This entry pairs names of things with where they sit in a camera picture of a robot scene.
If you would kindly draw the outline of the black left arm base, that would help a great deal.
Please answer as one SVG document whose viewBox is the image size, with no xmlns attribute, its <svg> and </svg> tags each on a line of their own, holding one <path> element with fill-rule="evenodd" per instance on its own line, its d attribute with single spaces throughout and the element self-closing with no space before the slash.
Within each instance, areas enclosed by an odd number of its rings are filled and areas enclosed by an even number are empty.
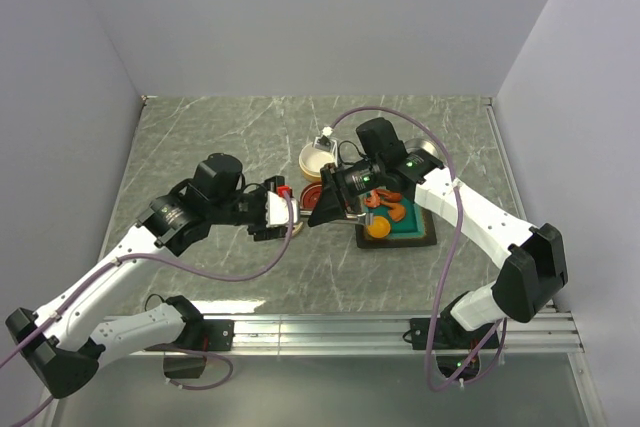
<svg viewBox="0 0 640 427">
<path fill-rule="evenodd" d="M 165 303 L 177 310 L 184 323 L 180 335 L 170 346 L 194 351 L 231 350 L 235 325 L 232 320 L 206 319 L 184 296 L 169 297 Z"/>
</svg>

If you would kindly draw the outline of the red toy shrimp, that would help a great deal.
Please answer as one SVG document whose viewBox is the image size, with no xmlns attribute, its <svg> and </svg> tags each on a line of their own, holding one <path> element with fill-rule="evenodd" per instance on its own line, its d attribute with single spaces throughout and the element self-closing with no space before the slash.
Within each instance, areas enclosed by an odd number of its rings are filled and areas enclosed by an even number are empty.
<svg viewBox="0 0 640 427">
<path fill-rule="evenodd" d="M 376 190 L 369 192 L 364 199 L 364 204 L 370 208 L 375 209 L 382 204 L 382 199 Z"/>
</svg>

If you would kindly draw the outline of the orange egg tart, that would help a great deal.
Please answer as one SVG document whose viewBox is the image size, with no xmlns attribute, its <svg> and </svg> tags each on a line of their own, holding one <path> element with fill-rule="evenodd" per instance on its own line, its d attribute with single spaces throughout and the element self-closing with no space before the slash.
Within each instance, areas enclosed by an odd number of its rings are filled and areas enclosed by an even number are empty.
<svg viewBox="0 0 640 427">
<path fill-rule="evenodd" d="M 372 222 L 365 227 L 367 234 L 374 239 L 384 239 L 391 233 L 391 223 L 384 216 L 375 215 Z"/>
</svg>

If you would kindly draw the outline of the orange chicken drumstick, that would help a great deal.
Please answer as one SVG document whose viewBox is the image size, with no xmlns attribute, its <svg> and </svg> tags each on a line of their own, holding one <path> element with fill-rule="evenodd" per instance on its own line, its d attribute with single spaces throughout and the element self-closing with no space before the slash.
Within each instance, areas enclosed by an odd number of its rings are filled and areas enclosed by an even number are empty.
<svg viewBox="0 0 640 427">
<path fill-rule="evenodd" d="M 387 214 L 389 218 L 395 223 L 401 222 L 407 215 L 407 209 L 401 203 L 387 202 L 385 206 L 388 209 Z"/>
</svg>

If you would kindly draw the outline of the metal food tongs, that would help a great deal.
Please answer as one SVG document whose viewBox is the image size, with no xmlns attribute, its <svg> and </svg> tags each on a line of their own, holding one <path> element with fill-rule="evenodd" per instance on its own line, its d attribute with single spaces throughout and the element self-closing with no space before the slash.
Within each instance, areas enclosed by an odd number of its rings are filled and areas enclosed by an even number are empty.
<svg viewBox="0 0 640 427">
<path fill-rule="evenodd" d="M 299 219 L 309 227 L 318 227 L 325 224 L 369 226 L 374 221 L 374 214 L 371 212 L 349 212 L 347 209 L 334 204 L 328 207 L 316 205 L 313 209 L 307 209 L 295 200 L 294 207 L 298 212 Z"/>
</svg>

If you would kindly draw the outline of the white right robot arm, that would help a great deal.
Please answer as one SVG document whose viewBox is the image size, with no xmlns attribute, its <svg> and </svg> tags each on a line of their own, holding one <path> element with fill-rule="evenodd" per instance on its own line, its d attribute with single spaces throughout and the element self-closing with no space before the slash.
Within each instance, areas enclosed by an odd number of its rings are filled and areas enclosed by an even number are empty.
<svg viewBox="0 0 640 427">
<path fill-rule="evenodd" d="M 494 282 L 463 294 L 448 307 L 448 318 L 441 323 L 448 344 L 464 346 L 477 329 L 502 318 L 531 321 L 567 284 L 564 242 L 556 227 L 536 227 L 510 215 L 458 180 L 436 156 L 408 150 L 383 117 L 364 122 L 356 134 L 363 159 L 351 166 L 322 168 L 322 192 L 308 224 L 344 220 L 364 194 L 386 187 L 458 227 L 500 272 Z"/>
</svg>

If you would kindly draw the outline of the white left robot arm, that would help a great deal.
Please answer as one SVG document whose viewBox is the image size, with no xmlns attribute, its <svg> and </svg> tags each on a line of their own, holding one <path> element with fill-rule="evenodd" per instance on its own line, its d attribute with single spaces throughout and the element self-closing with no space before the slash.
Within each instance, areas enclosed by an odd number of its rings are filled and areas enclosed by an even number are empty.
<svg viewBox="0 0 640 427">
<path fill-rule="evenodd" d="M 55 399 L 83 388 L 110 363 L 150 347 L 194 352 L 207 346 L 203 314 L 181 295 L 141 314 L 110 321 L 111 309 L 164 265 L 205 273 L 180 262 L 212 227 L 244 226 L 257 241 L 290 241 L 297 202 L 281 176 L 248 191 L 242 163 L 214 153 L 192 177 L 150 202 L 126 235 L 65 292 L 31 311 L 16 309 L 6 326 L 22 355 Z"/>
</svg>

